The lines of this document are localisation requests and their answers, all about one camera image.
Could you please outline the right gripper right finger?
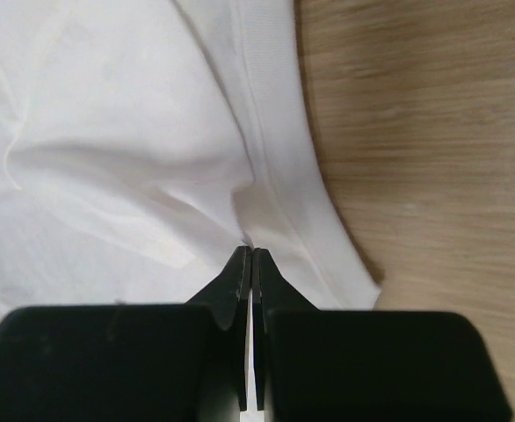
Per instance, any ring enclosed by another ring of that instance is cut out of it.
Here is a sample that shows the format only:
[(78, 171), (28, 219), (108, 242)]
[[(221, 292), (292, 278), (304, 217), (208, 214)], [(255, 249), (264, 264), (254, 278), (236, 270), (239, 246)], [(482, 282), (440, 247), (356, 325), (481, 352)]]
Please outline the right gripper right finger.
[(257, 407), (268, 421), (510, 421), (481, 334), (439, 311), (321, 310), (252, 257)]

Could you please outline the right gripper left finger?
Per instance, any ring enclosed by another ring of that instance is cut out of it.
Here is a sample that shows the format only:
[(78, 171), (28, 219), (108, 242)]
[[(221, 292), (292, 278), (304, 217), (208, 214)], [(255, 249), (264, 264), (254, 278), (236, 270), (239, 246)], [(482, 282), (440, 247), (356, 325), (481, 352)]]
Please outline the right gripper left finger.
[(237, 421), (251, 250), (185, 303), (37, 306), (0, 322), (0, 421)]

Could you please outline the white t shirt red print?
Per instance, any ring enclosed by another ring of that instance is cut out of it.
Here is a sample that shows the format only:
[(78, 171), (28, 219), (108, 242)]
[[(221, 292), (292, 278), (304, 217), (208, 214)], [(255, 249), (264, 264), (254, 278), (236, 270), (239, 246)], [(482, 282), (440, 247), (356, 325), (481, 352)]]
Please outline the white t shirt red print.
[(307, 299), (379, 289), (325, 190), (290, 1), (0, 1), (0, 318), (183, 302), (240, 245)]

